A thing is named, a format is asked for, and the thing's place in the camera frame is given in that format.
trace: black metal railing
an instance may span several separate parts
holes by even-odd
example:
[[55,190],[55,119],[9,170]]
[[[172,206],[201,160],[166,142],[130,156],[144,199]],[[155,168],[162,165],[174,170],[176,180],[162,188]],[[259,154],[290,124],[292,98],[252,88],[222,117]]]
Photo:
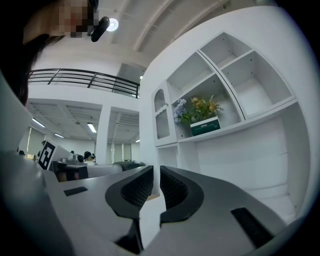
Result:
[[30,83],[74,85],[139,98],[140,84],[110,74],[82,69],[46,68],[32,70]]

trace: flower pot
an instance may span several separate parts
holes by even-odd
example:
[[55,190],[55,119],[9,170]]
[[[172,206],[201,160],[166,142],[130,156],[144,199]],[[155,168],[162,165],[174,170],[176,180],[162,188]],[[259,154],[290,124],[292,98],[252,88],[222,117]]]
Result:
[[217,116],[190,124],[193,136],[205,134],[220,129],[220,123]]

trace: black slot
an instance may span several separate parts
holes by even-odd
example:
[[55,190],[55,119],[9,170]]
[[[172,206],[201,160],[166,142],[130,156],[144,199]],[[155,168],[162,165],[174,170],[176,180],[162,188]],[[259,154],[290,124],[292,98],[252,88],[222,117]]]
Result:
[[65,193],[65,195],[67,197],[69,197],[69,196],[72,196],[72,195],[75,195],[75,194],[79,194],[81,192],[85,192],[87,190],[88,189],[86,189],[84,186],[79,186],[79,187],[76,187],[76,188],[64,190],[63,192]]
[[234,209],[231,213],[256,248],[274,238],[246,208]]

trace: ceiling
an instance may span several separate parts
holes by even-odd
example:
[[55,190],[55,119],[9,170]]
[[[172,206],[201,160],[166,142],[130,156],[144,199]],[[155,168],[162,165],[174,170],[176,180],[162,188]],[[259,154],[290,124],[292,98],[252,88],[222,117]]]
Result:
[[[32,127],[44,134],[59,134],[67,139],[96,141],[87,123],[98,131],[101,105],[66,100],[29,99],[28,111],[42,128],[32,122]],[[132,143],[139,139],[139,113],[112,108],[109,119],[108,142]]]
[[[47,47],[43,57],[83,56],[99,63],[108,59],[137,65],[141,73],[167,46],[199,24],[237,9],[271,4],[273,0],[99,0],[99,17],[117,19],[118,29],[106,31],[95,43],[86,35],[66,37]],[[40,58],[37,68],[42,64],[46,63]]]
[[28,111],[37,121],[45,126],[37,130],[47,134],[56,133],[68,139],[95,141],[97,134],[93,133],[87,123],[92,123],[98,131],[101,106],[83,102],[66,100],[29,99]]
[[110,113],[108,142],[134,143],[139,139],[139,113],[112,108]]
[[255,0],[100,0],[99,16],[119,21],[102,40],[154,59],[197,25],[221,14],[255,6]]

